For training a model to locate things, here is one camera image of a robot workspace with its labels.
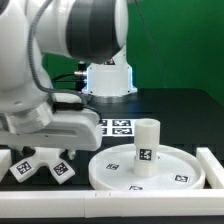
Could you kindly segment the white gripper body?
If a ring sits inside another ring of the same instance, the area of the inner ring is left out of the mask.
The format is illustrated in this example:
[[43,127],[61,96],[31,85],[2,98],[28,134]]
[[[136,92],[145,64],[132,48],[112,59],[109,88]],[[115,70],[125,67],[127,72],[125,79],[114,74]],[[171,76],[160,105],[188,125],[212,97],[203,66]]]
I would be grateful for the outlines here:
[[90,110],[57,111],[53,121],[35,133],[10,133],[0,128],[0,145],[95,151],[101,146],[99,115]]

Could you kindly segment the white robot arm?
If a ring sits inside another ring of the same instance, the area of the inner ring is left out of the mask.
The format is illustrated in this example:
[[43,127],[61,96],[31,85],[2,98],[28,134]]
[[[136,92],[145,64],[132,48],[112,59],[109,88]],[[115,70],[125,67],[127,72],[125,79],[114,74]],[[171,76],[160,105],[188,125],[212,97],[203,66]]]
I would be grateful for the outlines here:
[[0,145],[95,151],[100,114],[55,90],[44,54],[102,64],[124,46],[126,0],[0,0]]

